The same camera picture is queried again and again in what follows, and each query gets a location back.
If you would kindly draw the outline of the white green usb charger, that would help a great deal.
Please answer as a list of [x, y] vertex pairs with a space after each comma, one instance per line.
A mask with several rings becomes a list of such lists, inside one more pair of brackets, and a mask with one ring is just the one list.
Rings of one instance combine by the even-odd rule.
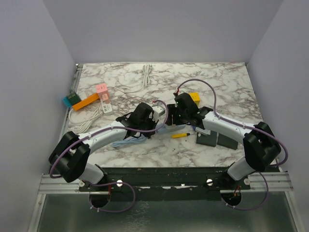
[[111, 115], [113, 113], [112, 105], [111, 103], [106, 103], [103, 99], [100, 100], [102, 111], [104, 115]]

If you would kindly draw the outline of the yellow handled screwdriver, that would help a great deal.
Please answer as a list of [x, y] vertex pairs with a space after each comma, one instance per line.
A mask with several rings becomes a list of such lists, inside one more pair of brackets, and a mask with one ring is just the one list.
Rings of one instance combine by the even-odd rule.
[[178, 133], [178, 134], [173, 134], [171, 138], [176, 139], [176, 138], [183, 138], [183, 137], [188, 137], [190, 136], [191, 133]]

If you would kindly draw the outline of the yellow cube socket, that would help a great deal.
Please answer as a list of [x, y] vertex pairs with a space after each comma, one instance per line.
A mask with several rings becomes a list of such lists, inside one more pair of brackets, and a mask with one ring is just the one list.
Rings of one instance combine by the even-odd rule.
[[189, 93], [190, 97], [194, 101], [194, 103], [199, 106], [200, 104], [200, 96], [197, 92]]

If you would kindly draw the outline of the black block under box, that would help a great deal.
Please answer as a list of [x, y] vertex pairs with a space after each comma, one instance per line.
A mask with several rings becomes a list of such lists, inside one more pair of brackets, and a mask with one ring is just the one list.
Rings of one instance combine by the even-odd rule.
[[216, 147], [216, 145], [217, 145], [217, 133], [212, 132], [210, 135], [203, 135], [203, 134], [198, 133], [196, 143], [199, 144], [199, 145]]

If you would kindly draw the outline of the light blue power strip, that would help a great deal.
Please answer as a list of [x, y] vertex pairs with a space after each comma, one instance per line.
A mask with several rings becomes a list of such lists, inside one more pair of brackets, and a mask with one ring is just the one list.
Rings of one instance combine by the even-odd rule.
[[185, 128], [185, 125], [166, 125], [166, 124], [157, 124], [156, 126], [156, 133], [157, 134], [166, 134], [166, 133], [172, 133], [174, 131], [179, 131]]

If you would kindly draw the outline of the black flat block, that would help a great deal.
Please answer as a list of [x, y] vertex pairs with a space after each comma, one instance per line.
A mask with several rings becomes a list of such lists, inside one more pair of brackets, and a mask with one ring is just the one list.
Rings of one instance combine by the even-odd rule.
[[237, 150], [238, 142], [222, 134], [218, 135], [217, 145]]

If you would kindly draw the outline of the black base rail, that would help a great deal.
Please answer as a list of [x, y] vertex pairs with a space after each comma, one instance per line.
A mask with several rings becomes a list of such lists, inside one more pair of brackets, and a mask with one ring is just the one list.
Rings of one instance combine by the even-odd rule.
[[100, 206], [107, 202], [219, 201], [225, 195], [239, 202], [242, 193], [257, 190], [254, 184], [264, 188], [263, 178], [279, 172], [268, 168], [262, 175], [247, 174], [234, 181], [228, 180], [225, 170], [225, 167], [106, 168], [103, 180], [96, 186], [79, 179], [51, 181], [60, 184], [60, 193], [87, 194], [91, 202]]

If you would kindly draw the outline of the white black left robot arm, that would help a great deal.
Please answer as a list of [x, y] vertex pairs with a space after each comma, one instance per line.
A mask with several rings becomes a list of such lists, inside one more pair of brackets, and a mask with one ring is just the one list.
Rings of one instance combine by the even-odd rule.
[[62, 177], [67, 183], [79, 179], [90, 183], [97, 191], [103, 190], [107, 184], [106, 173], [99, 165], [88, 163], [89, 156], [104, 146], [136, 134], [150, 138], [164, 113], [164, 108], [142, 102], [133, 112], [101, 129], [82, 134], [65, 133], [49, 157], [50, 177]]

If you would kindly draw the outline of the teal blue plug block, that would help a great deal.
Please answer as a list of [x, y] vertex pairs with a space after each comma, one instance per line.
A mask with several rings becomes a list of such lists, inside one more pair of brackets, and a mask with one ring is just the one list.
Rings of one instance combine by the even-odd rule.
[[71, 108], [73, 105], [79, 103], [81, 101], [78, 94], [73, 91], [69, 95], [63, 98], [63, 102], [67, 108]]

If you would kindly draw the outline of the orange power strip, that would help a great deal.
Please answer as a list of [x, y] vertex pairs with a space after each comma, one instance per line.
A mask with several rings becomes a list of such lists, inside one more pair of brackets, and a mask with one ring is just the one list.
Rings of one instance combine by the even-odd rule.
[[92, 104], [96, 100], [99, 100], [99, 95], [97, 93], [94, 93], [94, 94], [90, 95], [88, 98], [86, 98], [86, 99], [80, 101], [79, 103], [73, 105], [72, 108], [73, 108], [74, 111], [78, 111], [78, 110]]

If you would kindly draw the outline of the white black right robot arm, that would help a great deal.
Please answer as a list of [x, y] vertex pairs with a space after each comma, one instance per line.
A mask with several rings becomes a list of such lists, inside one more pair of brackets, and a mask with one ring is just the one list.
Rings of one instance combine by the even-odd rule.
[[264, 122], [246, 125], [224, 118], [214, 109], [199, 108], [187, 93], [174, 100], [174, 104], [168, 104], [167, 125], [190, 124], [196, 129], [215, 131], [243, 145], [244, 157], [231, 164], [222, 176], [222, 184], [227, 189], [233, 189], [246, 175], [265, 171], [281, 152], [279, 142]]

